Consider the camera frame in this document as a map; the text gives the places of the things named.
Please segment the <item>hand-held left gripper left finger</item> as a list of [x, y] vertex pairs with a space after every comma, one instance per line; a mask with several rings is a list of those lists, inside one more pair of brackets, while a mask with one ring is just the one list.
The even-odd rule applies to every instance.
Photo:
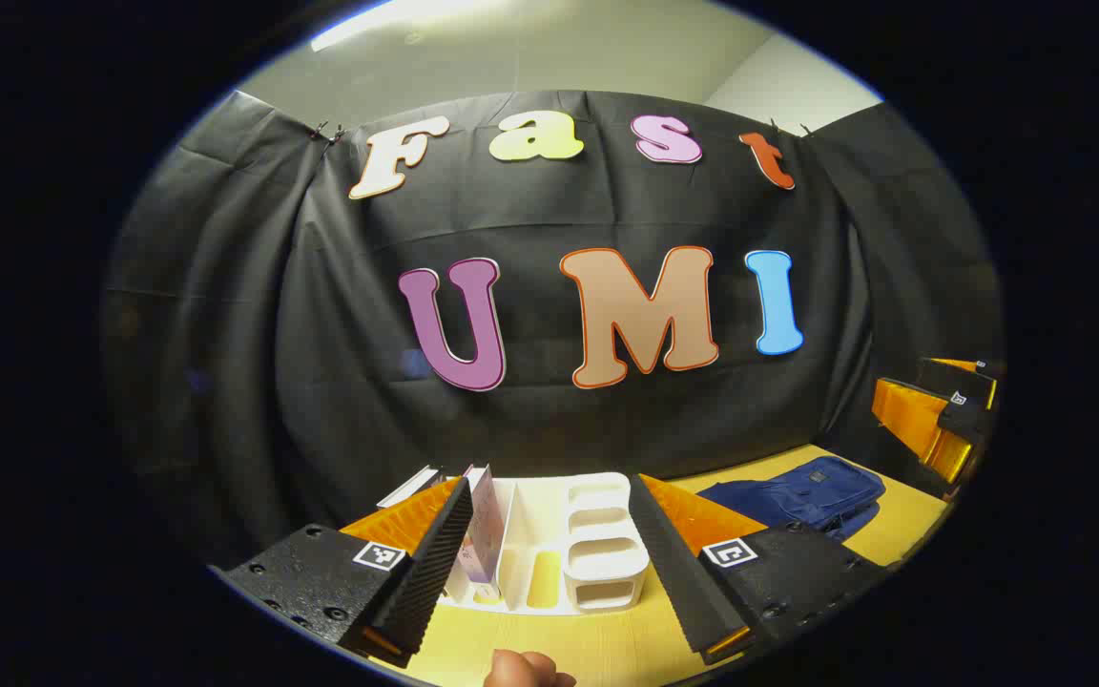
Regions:
[[467, 479], [446, 479], [353, 525], [306, 525], [223, 581], [337, 649], [406, 668], [469, 530]]

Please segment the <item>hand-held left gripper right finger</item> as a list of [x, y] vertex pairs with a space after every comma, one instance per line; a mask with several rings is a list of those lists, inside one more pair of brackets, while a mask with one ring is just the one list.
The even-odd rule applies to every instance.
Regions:
[[629, 509], [686, 643], [707, 665], [766, 656], [885, 578], [881, 565], [801, 522], [762, 525], [650, 475], [630, 478]]

